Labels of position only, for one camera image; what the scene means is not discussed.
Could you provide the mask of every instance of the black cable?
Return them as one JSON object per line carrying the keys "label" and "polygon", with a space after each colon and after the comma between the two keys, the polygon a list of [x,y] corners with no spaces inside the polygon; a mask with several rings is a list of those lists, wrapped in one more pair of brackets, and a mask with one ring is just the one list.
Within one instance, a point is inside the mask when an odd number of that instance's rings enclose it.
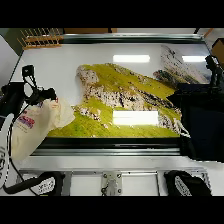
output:
{"label": "black cable", "polygon": [[[17,118],[26,110],[26,108],[29,106],[29,104],[19,113],[18,116],[14,117],[12,120],[11,125],[9,126],[9,131],[8,131],[8,136],[7,136],[7,146],[8,146],[8,153],[9,153],[9,162],[11,163],[13,169],[16,171],[16,173],[18,174],[18,176],[20,177],[20,179],[24,182],[25,180],[23,179],[23,176],[21,175],[21,173],[17,170],[16,166],[14,165],[12,158],[11,158],[11,140],[12,140],[12,127],[15,123],[15,121],[17,120]],[[29,190],[35,195],[35,196],[39,196],[37,193],[35,193],[31,188],[29,188]]]}

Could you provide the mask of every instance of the printed landscape image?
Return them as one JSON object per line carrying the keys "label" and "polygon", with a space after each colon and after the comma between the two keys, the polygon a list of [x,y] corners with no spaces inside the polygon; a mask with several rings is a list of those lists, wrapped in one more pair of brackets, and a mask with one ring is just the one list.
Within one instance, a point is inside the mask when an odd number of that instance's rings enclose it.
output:
{"label": "printed landscape image", "polygon": [[[167,96],[177,83],[207,83],[194,67],[183,63],[178,53],[163,46],[163,69],[154,78],[138,74],[122,66],[106,63],[81,65],[84,96],[81,104],[73,106],[75,120],[62,129],[51,131],[49,137],[178,137],[174,118],[181,113]],[[159,112],[159,125],[114,125],[113,110]]]}

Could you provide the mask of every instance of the beige bag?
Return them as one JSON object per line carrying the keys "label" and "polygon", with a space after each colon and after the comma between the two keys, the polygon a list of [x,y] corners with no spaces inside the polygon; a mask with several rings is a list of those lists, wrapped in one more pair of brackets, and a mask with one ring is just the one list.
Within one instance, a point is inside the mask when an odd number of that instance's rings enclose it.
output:
{"label": "beige bag", "polygon": [[12,129],[12,159],[25,159],[35,151],[49,131],[62,128],[74,119],[74,112],[64,99],[47,99],[40,105],[29,106]]}

